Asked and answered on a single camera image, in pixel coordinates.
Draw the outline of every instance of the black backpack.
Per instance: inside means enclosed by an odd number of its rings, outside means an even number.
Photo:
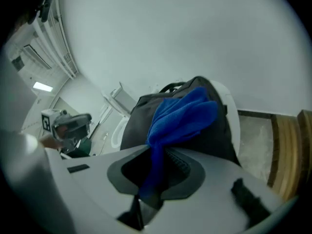
[[[227,159],[240,165],[232,145],[231,130],[226,118],[227,107],[223,105],[219,94],[212,84],[204,77],[195,77],[188,82],[171,83],[158,94],[140,97],[131,112],[130,119],[123,133],[120,149],[124,150],[145,144],[153,115],[163,99],[182,98],[196,87],[205,87],[208,99],[217,102],[217,119],[209,127],[203,129],[199,135],[173,146]]]

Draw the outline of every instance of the black strap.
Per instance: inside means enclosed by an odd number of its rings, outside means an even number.
[[[182,86],[184,85],[185,82],[181,81],[181,82],[176,82],[176,83],[170,83],[168,84],[167,86],[165,86],[161,91],[160,93],[165,93],[168,89],[172,89],[172,88],[175,88],[175,87],[178,87],[178,86]]]

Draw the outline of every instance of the white wall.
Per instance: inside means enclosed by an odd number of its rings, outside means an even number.
[[[101,91],[89,82],[83,75],[78,74],[74,80],[68,80],[57,95],[78,113],[89,113],[92,116],[92,131],[100,120],[101,107],[104,99]]]
[[[307,34],[284,0],[60,0],[79,70],[136,97],[196,75],[226,85],[239,109],[312,109]]]

